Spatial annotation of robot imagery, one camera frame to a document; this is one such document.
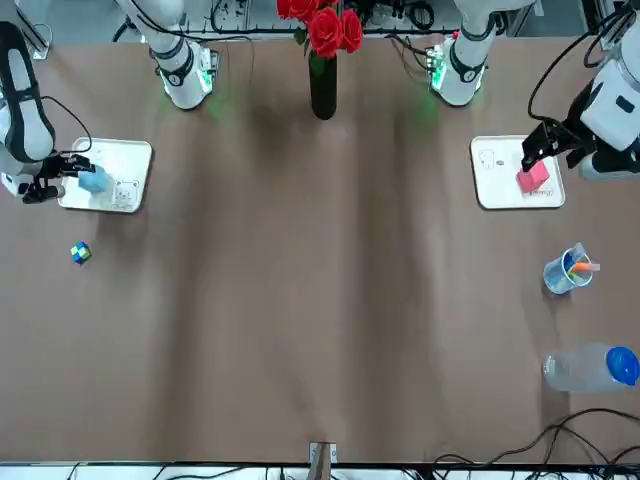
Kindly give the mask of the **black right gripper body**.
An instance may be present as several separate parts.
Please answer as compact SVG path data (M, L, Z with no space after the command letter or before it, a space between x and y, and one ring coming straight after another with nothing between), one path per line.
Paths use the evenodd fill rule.
M65 169L68 157L55 153L46 158L41 165L40 172L33 179L36 191L60 191L61 179L66 175Z

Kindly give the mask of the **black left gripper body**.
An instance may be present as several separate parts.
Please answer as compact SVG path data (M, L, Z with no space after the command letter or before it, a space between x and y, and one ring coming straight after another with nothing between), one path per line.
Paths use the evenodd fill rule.
M595 150L594 134L579 118L544 120L541 126L544 151Z

